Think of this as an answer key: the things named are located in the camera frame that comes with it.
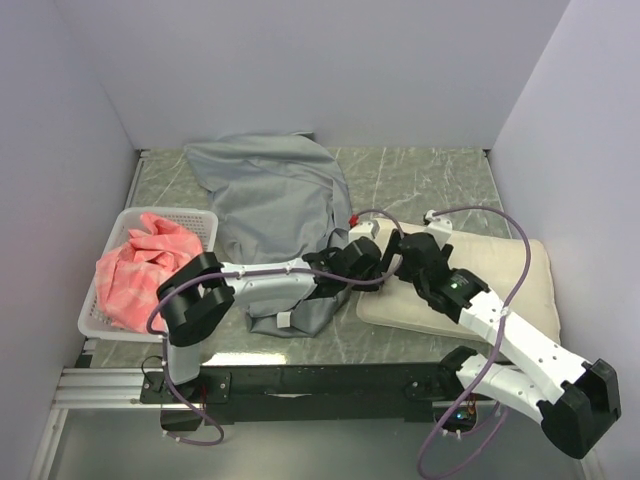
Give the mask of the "grey pillowcase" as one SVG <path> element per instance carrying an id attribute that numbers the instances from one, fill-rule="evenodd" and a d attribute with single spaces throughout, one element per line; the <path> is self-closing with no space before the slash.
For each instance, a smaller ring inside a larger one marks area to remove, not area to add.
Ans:
<path id="1" fill-rule="evenodd" d="M 233 263 L 280 263 L 346 245 L 352 215 L 346 180 L 309 136 L 228 136 L 188 144 L 184 155 Z"/>

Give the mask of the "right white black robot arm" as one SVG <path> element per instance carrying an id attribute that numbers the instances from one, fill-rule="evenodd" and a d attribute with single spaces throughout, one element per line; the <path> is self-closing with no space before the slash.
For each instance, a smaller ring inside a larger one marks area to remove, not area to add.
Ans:
<path id="1" fill-rule="evenodd" d="M 398 276 L 413 286 L 420 303 L 477 334 L 512 365 L 489 363 L 458 347 L 440 363 L 440 390 L 452 399 L 470 390 L 490 397 L 538 423 L 564 454 L 584 458 L 621 416 L 615 369 L 548 338 L 506 307 L 477 275 L 450 267 L 452 251 L 429 233 L 394 230 L 383 260 L 400 256 Z"/>

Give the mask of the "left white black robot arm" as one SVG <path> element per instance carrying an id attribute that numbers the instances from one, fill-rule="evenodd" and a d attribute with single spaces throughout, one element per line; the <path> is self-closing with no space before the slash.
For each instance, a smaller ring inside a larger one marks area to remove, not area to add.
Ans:
<path id="1" fill-rule="evenodd" d="M 164 389 L 179 402 L 197 395 L 200 345 L 231 308 L 276 301 L 288 311 L 349 286 L 376 286 L 381 260 L 379 247 L 366 237 L 282 263 L 224 263 L 212 252 L 194 257 L 157 288 L 158 305 L 150 315 L 151 320 L 160 317 L 166 328 Z"/>

